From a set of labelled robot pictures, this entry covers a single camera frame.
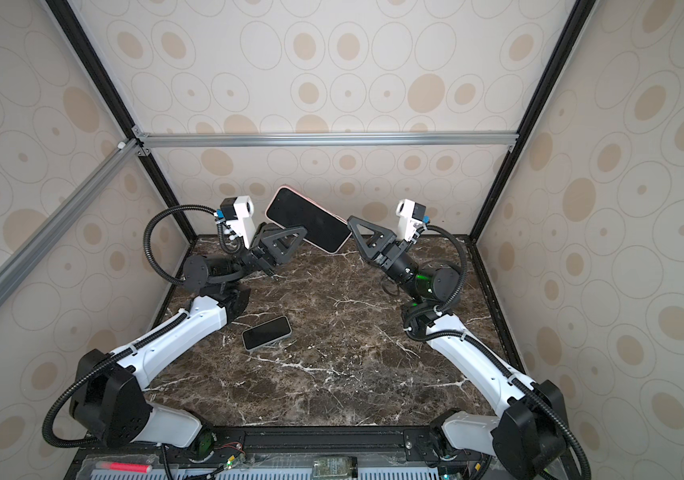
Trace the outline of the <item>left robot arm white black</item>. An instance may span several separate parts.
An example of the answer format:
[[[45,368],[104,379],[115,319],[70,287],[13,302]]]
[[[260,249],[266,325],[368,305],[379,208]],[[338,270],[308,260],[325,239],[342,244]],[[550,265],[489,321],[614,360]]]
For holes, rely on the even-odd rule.
[[[182,286],[196,296],[188,307],[110,353],[94,349],[84,355],[68,399],[71,417],[88,433],[84,443],[110,448],[166,444],[207,456],[214,435],[203,419],[151,403],[144,392],[183,353],[244,313],[251,290],[242,279],[255,272],[274,274],[292,259],[306,235],[303,227],[264,224],[252,247],[238,255],[189,257]]]

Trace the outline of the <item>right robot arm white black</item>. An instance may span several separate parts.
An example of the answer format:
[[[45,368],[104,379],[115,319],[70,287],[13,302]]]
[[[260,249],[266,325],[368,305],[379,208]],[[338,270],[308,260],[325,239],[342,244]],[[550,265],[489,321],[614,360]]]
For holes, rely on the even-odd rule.
[[[563,396],[553,383],[538,383],[515,369],[455,314],[468,274],[465,244],[441,227],[418,224],[417,233],[432,230],[459,256],[456,263],[421,269],[409,255],[417,235],[399,238],[392,230],[355,216],[347,225],[361,257],[410,296],[401,308],[407,337],[448,359],[494,411],[483,416],[451,410],[438,417],[431,425],[435,454],[477,452],[496,458],[516,479],[552,478],[551,464],[576,450]]]

